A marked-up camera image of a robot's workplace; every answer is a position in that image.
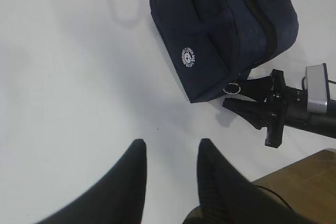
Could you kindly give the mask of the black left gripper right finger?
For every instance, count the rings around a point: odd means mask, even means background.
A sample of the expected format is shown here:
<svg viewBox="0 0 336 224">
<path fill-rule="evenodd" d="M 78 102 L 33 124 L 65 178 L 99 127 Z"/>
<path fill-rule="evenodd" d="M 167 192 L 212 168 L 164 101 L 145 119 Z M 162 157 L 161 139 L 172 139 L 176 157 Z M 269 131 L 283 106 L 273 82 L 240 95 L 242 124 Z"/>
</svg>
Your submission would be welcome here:
<svg viewBox="0 0 336 224">
<path fill-rule="evenodd" d="M 296 223 L 282 206 L 242 176 L 213 142 L 201 140 L 197 156 L 199 207 L 184 223 Z"/>
</svg>

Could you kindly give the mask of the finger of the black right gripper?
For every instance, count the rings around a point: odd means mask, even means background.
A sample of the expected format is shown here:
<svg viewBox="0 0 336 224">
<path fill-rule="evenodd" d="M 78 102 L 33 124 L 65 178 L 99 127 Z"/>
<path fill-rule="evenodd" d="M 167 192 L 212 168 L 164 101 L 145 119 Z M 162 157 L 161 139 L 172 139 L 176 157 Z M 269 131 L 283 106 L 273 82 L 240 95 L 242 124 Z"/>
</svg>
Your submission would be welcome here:
<svg viewBox="0 0 336 224">
<path fill-rule="evenodd" d="M 271 76 L 240 82 L 240 94 L 257 102 L 264 102 L 273 87 Z"/>
<path fill-rule="evenodd" d="M 269 106 L 264 102 L 226 98 L 222 106 L 249 122 L 257 130 L 266 127 L 269 122 Z"/>
</svg>

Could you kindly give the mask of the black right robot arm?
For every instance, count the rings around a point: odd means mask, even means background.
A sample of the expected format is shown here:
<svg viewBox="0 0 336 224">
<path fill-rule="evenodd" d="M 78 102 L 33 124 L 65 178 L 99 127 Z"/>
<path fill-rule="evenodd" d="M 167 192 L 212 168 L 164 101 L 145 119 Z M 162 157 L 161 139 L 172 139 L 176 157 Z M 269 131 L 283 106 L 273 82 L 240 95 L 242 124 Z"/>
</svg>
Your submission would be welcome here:
<svg viewBox="0 0 336 224">
<path fill-rule="evenodd" d="M 301 89 L 286 85 L 284 73 L 240 81 L 237 94 L 226 97 L 223 107 L 244 118 L 254 128 L 267 129 L 265 145 L 278 148 L 285 126 L 335 138 L 335 100 L 331 98 L 327 65 L 306 67 Z"/>
</svg>

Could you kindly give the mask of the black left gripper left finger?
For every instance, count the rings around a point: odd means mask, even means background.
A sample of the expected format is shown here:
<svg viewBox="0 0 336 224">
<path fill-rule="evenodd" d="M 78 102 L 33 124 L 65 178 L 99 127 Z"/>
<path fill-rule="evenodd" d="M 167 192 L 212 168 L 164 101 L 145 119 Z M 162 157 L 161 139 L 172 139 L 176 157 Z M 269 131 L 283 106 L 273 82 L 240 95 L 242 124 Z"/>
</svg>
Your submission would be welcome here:
<svg viewBox="0 0 336 224">
<path fill-rule="evenodd" d="M 141 223 L 146 181 L 146 143 L 136 139 L 98 182 L 41 223 Z"/>
</svg>

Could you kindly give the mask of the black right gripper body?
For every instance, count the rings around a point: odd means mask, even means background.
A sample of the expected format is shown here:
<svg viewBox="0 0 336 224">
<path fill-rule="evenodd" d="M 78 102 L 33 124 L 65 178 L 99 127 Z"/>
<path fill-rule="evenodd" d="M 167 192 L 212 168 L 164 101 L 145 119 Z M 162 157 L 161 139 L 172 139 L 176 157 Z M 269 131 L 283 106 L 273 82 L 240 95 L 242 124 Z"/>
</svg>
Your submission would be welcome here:
<svg viewBox="0 0 336 224">
<path fill-rule="evenodd" d="M 282 144 L 288 109 L 288 102 L 286 101 L 287 86 L 283 71 L 273 69 L 270 76 L 273 79 L 273 86 L 266 100 L 270 117 L 267 122 L 265 145 L 268 147 L 279 147 Z"/>
</svg>

